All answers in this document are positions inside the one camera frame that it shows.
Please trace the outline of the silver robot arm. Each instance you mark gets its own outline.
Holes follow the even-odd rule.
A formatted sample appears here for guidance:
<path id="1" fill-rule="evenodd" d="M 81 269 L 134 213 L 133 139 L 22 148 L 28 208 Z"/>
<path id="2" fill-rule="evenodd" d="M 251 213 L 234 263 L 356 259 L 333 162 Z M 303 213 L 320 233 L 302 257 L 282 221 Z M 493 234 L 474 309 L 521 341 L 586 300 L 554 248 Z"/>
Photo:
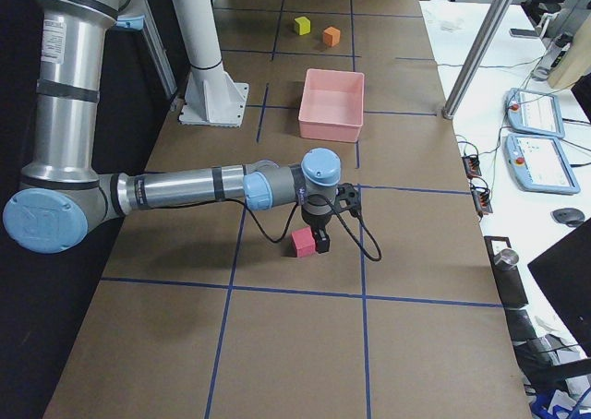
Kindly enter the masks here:
<path id="1" fill-rule="evenodd" d="M 156 133 L 125 125 L 95 153 L 104 42 L 109 30 L 136 32 L 142 57 L 163 85 L 164 102 L 178 85 L 148 0 L 36 0 L 42 8 L 41 70 L 36 83 L 32 159 L 2 212 L 7 234 L 41 254 L 78 245 L 103 223 L 135 210 L 233 201 L 250 213 L 291 205 L 324 253 L 326 231 L 344 195 L 341 162 L 324 148 L 288 166 L 262 160 L 176 173 L 147 173 Z"/>

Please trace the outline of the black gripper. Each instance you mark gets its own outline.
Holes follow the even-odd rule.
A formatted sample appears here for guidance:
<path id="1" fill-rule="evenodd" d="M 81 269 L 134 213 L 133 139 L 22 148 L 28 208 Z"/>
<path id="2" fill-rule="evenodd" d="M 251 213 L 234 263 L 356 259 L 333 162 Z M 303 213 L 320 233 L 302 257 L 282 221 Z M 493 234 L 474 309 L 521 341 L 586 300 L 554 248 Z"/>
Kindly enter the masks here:
<path id="1" fill-rule="evenodd" d="M 301 209 L 303 221 L 314 230 L 316 252 L 319 254 L 330 251 L 331 239 L 325 227 L 330 222 L 334 198 L 324 195 L 311 195 Z"/>

